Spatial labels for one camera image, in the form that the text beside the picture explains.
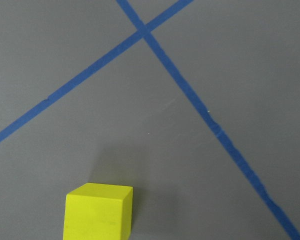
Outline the yellow foam block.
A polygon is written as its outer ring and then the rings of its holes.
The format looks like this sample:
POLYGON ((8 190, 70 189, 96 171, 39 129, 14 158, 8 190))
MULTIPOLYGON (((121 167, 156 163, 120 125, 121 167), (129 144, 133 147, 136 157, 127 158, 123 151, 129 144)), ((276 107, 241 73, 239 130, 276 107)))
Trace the yellow foam block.
POLYGON ((65 199, 64 240, 127 240, 131 235, 133 187, 86 183, 65 199))

